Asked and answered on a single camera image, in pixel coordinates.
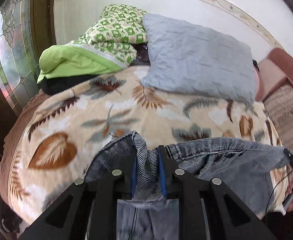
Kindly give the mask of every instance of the leaf pattern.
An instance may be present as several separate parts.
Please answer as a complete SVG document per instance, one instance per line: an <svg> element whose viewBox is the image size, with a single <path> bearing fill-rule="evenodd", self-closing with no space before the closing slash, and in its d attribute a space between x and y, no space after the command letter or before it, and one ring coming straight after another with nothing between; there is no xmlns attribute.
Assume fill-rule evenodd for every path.
<svg viewBox="0 0 293 240"><path fill-rule="evenodd" d="M247 119L244 115L242 115L240 118L239 126L240 126L241 137L243 138L244 136L249 136L250 139L252 140L252 134L251 134L253 129L252 118L250 117L249 119Z"/></svg>
<svg viewBox="0 0 293 240"><path fill-rule="evenodd" d="M194 123L189 131L172 128L172 135L178 142L187 142L211 137L211 129L201 129L200 126Z"/></svg>
<svg viewBox="0 0 293 240"><path fill-rule="evenodd" d="M281 146L282 145L282 142L281 142L280 138L278 137L277 138L277 146L279 146L279 145Z"/></svg>
<svg viewBox="0 0 293 240"><path fill-rule="evenodd" d="M190 111L192 108L209 108L211 106L217 106L219 101L215 98L199 97L186 103L183 108L183 114L190 119Z"/></svg>
<svg viewBox="0 0 293 240"><path fill-rule="evenodd" d="M47 115L46 117L42 118L41 120L35 122L34 124L31 125L29 129L29 141L31 141L31 136L32 133L35 131L35 129L40 126L41 124L45 123L47 120L49 120L51 117L55 117L56 115L59 115L61 112L65 112L66 109L69 109L70 106L73 106L80 98L79 97L71 97L68 98L67 100L64 100L62 105L55 109L51 114Z"/></svg>
<svg viewBox="0 0 293 240"><path fill-rule="evenodd" d="M39 145L28 166L32 169L57 169L68 165L76 156L74 143L68 142L68 135L64 132L55 133Z"/></svg>
<svg viewBox="0 0 293 240"><path fill-rule="evenodd" d="M165 101L164 99L160 98L154 88L145 88L144 86L140 85L133 89L133 98L137 100L137 104L142 104L141 106L146 109L158 107L162 108L162 106L172 105L172 103Z"/></svg>
<svg viewBox="0 0 293 240"><path fill-rule="evenodd" d="M24 197L29 196L30 193L27 192L22 187L22 184L21 184L21 181L20 181L20 177L19 177L19 171L20 171L19 165L20 165L21 155L22 155L21 152L18 151L16 153L16 157L15 157L15 160L14 160L14 163L13 163L11 177L10 177L11 178L11 189L10 189L10 192L11 192L11 195L13 195L13 197L15 197L17 199L20 199L20 200L23 200Z"/></svg>
<svg viewBox="0 0 293 240"><path fill-rule="evenodd" d="M228 105L227 105L227 116L228 116L230 122L233 123L231 114L232 114L232 110L233 110L233 103L234 103L234 101L233 100L227 100L227 102L228 102Z"/></svg>
<svg viewBox="0 0 293 240"><path fill-rule="evenodd" d="M133 119L133 118L122 120L124 116L126 116L127 114L131 112L131 109L116 113L112 116L110 115L111 109L112 107L110 108L106 119L103 119L103 120L93 119L81 124L81 126L83 127L90 127L90 128L104 124L104 127L101 130L94 133L88 141L92 141L92 142L102 141L104 138L106 138L108 134L111 134L112 136L120 137L124 135L125 133L130 132L128 125L140 121L140 119Z"/></svg>
<svg viewBox="0 0 293 240"><path fill-rule="evenodd" d="M269 120L266 120L266 126L268 128L268 133L269 133L269 137L270 137L270 143L271 143L271 145L273 145L272 129L271 129L271 124L270 124Z"/></svg>
<svg viewBox="0 0 293 240"><path fill-rule="evenodd" d="M284 178L285 171L285 169L273 169L271 171L276 184L280 183L280 181Z"/></svg>
<svg viewBox="0 0 293 240"><path fill-rule="evenodd" d="M221 137L230 137L230 138L235 138L236 136L230 129L226 129Z"/></svg>
<svg viewBox="0 0 293 240"><path fill-rule="evenodd" d="M264 130L258 130L254 133L254 140L258 143L262 142L262 140L264 139L265 135L264 135Z"/></svg>
<svg viewBox="0 0 293 240"><path fill-rule="evenodd" d="M248 104L245 104L245 112L247 112L249 110L250 110L251 114L253 114L255 117L258 117L259 118L257 112L254 110L254 107L253 106L250 106Z"/></svg>
<svg viewBox="0 0 293 240"><path fill-rule="evenodd" d="M266 118L269 118L269 113L268 113L268 111L267 111L266 109L263 109L262 111L263 111L264 115L266 116Z"/></svg>
<svg viewBox="0 0 293 240"><path fill-rule="evenodd" d="M117 80L117 78L114 75L109 76L106 79L96 77L94 79L91 79L91 88L84 94L87 96L91 96L91 99L102 98L105 95L112 93L113 91L117 91L117 88L123 86L125 83L126 80Z"/></svg>

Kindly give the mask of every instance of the white wall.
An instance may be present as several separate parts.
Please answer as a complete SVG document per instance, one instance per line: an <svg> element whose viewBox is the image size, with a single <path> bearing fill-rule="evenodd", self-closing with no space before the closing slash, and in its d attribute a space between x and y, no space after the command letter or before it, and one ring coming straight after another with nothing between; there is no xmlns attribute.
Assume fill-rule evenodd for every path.
<svg viewBox="0 0 293 240"><path fill-rule="evenodd" d="M216 8L199 1L191 0L56 0L55 19L56 33L64 37L63 40L76 39L89 26L88 22L96 21L105 5L110 3L128 3L141 7L149 13L182 18L189 22L209 26L218 31L230 34L238 40L249 44L253 56L260 60L272 49L263 39L252 30L236 23L238 19L226 12L219 12ZM293 14L282 0L227 0L245 11L260 23L280 44L293 56Z"/></svg>

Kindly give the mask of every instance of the metal screw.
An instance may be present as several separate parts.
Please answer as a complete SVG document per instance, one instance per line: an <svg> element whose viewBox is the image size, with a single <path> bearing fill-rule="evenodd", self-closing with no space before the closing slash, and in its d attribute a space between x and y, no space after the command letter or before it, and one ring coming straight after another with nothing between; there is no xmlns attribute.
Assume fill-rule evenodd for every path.
<svg viewBox="0 0 293 240"><path fill-rule="evenodd" d="M83 182L84 182L84 179L77 178L77 179L75 179L74 184L78 186L78 185L81 185Z"/></svg>
<svg viewBox="0 0 293 240"><path fill-rule="evenodd" d="M222 183L222 181L221 181L221 179L219 179L219 178L213 178L213 179L212 179L212 183L213 183L214 185L220 185L220 184Z"/></svg>
<svg viewBox="0 0 293 240"><path fill-rule="evenodd" d="M183 169L176 169L175 170L175 174L177 174L177 175L183 175L184 174L184 170Z"/></svg>
<svg viewBox="0 0 293 240"><path fill-rule="evenodd" d="M113 176L120 176L122 174L122 171L121 170L113 170L112 171L112 175Z"/></svg>

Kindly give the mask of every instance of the jeans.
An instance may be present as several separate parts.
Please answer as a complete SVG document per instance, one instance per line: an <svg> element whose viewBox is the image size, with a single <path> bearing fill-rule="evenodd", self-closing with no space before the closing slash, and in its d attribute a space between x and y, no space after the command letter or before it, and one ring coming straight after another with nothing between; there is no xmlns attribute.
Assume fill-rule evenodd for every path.
<svg viewBox="0 0 293 240"><path fill-rule="evenodd" d="M137 132L125 134L102 148L93 158L85 180L99 179L118 168L133 145L137 149L136 190L131 201L118 201L117 237L178 239L178 201L163 198L158 178L158 153L156 149L147 150ZM269 171L289 164L282 147L226 137L171 144L165 149L179 168L197 178L222 179L256 214L266 208L273 190Z"/></svg>

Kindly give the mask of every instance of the black bracket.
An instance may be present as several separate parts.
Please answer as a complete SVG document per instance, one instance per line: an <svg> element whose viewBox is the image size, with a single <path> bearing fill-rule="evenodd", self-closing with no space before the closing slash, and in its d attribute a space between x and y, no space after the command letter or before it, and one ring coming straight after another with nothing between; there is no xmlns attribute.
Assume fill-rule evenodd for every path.
<svg viewBox="0 0 293 240"><path fill-rule="evenodd" d="M197 179L159 154L161 192L167 199L179 199L179 240L275 240L275 236L220 179ZM119 168L102 179L77 179L19 237L20 240L116 239L117 200L130 200L136 183L136 148L121 160ZM94 201L91 221L89 215Z"/></svg>

